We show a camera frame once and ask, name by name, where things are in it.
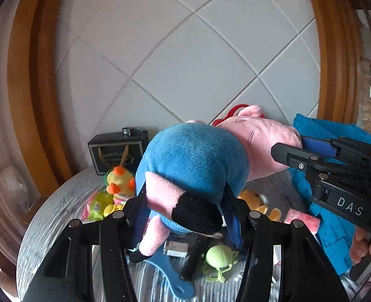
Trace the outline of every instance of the pink plush toy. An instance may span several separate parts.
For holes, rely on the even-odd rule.
[[[261,115],[253,105],[216,127],[190,121],[154,137],[136,173],[137,194],[146,182],[152,219],[131,261],[152,256],[170,231],[219,231],[226,183],[238,196],[247,181],[287,168],[273,160],[271,148],[278,142],[301,148],[299,133]]]

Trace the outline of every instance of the blue brush handle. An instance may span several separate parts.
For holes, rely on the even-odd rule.
[[[169,283],[170,290],[178,299],[192,299],[195,296],[195,287],[192,283],[181,280],[179,275],[174,271],[169,256],[163,254],[161,246],[154,255],[146,262],[157,267],[165,275]]]

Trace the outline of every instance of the table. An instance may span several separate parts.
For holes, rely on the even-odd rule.
[[[103,177],[98,176],[93,167],[89,167],[56,190],[36,213],[25,233],[18,254],[17,289],[20,300],[23,299],[37,268],[60,232],[71,219],[80,218],[86,200],[95,190],[103,186]],[[282,212],[284,212],[283,209],[287,210],[289,207],[299,210],[303,208],[287,171],[258,179],[248,183],[247,186],[264,193],[271,201],[275,201],[275,206],[282,209]],[[271,193],[275,194],[277,198],[272,197]],[[93,284],[96,302],[105,300],[99,251],[99,247],[94,246],[92,250],[92,269],[94,270]],[[182,262],[184,262],[184,259],[173,258],[172,260],[172,265],[178,273]],[[195,281],[196,297],[192,301],[234,301],[240,282],[235,282],[232,278],[243,268],[244,264],[242,262],[235,265],[229,275],[231,276],[230,279],[225,284],[219,282],[208,283],[204,278],[197,279]],[[179,301],[173,297],[163,274],[154,266],[146,262],[130,263],[129,270],[140,302]],[[271,301],[277,301],[277,287],[272,290],[271,295]]]
[[[103,186],[103,177],[88,167],[64,183],[40,207],[19,249],[17,289],[21,301],[55,239],[71,219],[81,217],[87,199]]]

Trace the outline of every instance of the black box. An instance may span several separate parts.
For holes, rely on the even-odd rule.
[[[98,134],[88,142],[89,152],[98,175],[104,175],[120,164],[128,145],[124,167],[134,175],[149,143],[148,132],[135,128],[123,128],[122,132]]]

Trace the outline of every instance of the white tiled wall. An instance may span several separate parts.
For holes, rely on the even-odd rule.
[[[62,0],[56,82],[78,166],[124,126],[150,136],[210,123],[238,103],[292,124],[316,115],[319,44],[310,0]]]

